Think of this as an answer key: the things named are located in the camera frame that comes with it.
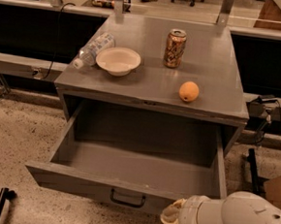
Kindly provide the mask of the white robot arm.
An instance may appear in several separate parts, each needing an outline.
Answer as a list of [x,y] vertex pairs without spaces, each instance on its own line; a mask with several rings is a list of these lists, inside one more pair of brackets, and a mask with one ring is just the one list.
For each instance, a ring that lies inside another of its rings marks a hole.
[[160,220],[163,224],[281,224],[281,209],[245,191],[218,200],[195,195],[167,206]]

